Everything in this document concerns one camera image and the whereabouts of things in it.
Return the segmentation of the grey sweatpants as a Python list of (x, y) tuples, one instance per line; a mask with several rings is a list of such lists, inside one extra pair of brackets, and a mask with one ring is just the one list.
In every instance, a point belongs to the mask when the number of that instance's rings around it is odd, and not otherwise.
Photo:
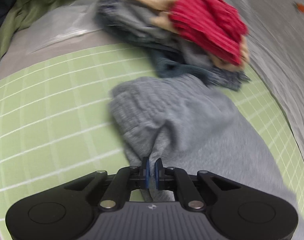
[[(304, 239), (295, 194), (234, 103), (192, 75), (140, 77), (111, 92), (131, 165), (149, 158), (141, 223), (158, 239)], [(165, 168), (157, 190), (155, 162)]]

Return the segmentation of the green grid cutting mat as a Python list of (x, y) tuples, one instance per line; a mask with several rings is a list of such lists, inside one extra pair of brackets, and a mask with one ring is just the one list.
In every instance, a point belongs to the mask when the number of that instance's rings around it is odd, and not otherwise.
[[(250, 67), (238, 92), (220, 88), (260, 134), (304, 218), (304, 160), (277, 100)], [(96, 170), (128, 166), (109, 91), (156, 76), (147, 54), (119, 43), (42, 61), (0, 80), (0, 239), (16, 201)]]

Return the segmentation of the dark blue denim garment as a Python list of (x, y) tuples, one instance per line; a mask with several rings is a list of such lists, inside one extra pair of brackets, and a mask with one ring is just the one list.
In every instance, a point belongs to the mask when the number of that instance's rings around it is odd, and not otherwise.
[(207, 69), (186, 64), (184, 59), (175, 52), (157, 49), (147, 49), (151, 64), (159, 77), (170, 78), (184, 74), (196, 76), (202, 82), (215, 81), (216, 76)]

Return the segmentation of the light grey garment in pile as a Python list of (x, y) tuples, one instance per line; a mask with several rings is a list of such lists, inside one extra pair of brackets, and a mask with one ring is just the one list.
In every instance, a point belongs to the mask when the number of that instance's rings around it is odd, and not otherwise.
[(137, 5), (121, 5), (116, 9), (116, 16), (132, 33), (140, 38), (153, 38), (156, 43), (177, 49), (187, 64), (210, 69), (214, 66), (206, 52), (192, 42), (180, 38), (177, 34), (154, 26), (151, 18), (155, 13)]

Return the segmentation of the clear plastic bag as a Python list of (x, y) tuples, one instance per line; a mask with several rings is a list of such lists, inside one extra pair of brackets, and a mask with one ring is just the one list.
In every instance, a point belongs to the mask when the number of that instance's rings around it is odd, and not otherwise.
[(70, 38), (102, 29), (96, 20), (99, 0), (77, 0), (47, 12), (30, 27), (17, 32), (11, 47), (17, 46), (25, 55)]

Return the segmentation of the red checked shirt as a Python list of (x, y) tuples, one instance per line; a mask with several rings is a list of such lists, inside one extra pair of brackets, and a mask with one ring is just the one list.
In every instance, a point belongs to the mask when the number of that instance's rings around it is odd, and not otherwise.
[(169, 19), (184, 39), (230, 64), (241, 64), (241, 41), (248, 29), (224, 0), (177, 0)]

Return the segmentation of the blue plaid shirt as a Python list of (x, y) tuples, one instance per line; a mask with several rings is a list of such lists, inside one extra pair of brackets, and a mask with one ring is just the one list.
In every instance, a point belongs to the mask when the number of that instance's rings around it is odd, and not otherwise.
[(156, 11), (135, 0), (99, 0), (97, 19), (103, 29), (134, 46), (146, 49), (162, 78), (192, 74), (205, 85), (239, 90), (250, 81), (243, 68), (229, 70), (198, 45), (153, 25)]

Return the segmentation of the grey printed bed sheet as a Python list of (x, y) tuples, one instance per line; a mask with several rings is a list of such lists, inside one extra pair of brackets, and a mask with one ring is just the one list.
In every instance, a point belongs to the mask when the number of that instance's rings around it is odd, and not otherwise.
[(247, 24), (251, 65), (286, 113), (304, 159), (304, 0), (225, 0)]

